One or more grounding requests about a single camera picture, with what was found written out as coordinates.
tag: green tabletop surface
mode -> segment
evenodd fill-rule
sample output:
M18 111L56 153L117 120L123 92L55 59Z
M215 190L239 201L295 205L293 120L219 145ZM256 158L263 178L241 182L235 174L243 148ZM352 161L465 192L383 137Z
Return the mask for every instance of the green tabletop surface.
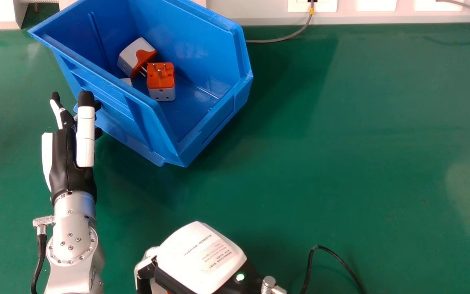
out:
M29 11L26 27L51 13ZM247 27L274 38L297 27ZM248 51L246 106L183 169L105 135L96 147L105 293L134 294L144 251L189 222L300 292L308 250L370 294L470 294L470 24L312 26ZM40 138L75 99L49 49L0 31L0 294L29 293L31 221L53 213ZM45 263L38 289L49 273ZM308 294L355 294L315 255Z

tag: bolt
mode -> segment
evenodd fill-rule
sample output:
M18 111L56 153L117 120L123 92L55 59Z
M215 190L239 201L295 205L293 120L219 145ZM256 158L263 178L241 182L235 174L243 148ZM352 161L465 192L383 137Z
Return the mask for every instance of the bolt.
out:
M272 276L266 276L262 280L261 294L270 294L271 289L277 284L277 281Z

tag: orange and white plug adapter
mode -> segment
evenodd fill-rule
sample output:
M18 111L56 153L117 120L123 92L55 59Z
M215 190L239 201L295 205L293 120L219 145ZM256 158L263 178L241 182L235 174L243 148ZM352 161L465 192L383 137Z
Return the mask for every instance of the orange and white plug adapter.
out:
M147 65L146 71L148 73L146 84L150 97L156 101L174 101L175 71L173 63L150 63Z
M144 67L155 59L157 50L150 45L145 39L136 39L133 43L128 45L117 60L117 66L123 70L123 72L129 78L135 78L139 73L146 76L146 70Z

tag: blue storage bin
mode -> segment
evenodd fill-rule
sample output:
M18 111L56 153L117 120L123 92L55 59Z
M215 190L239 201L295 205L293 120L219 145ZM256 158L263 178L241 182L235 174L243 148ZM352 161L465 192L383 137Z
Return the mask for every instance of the blue storage bin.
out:
M158 166L188 166L246 103L253 73L242 28L189 0L80 0L29 31L58 60L74 96L103 103L96 123ZM144 37L175 65L176 99L120 80L119 53Z

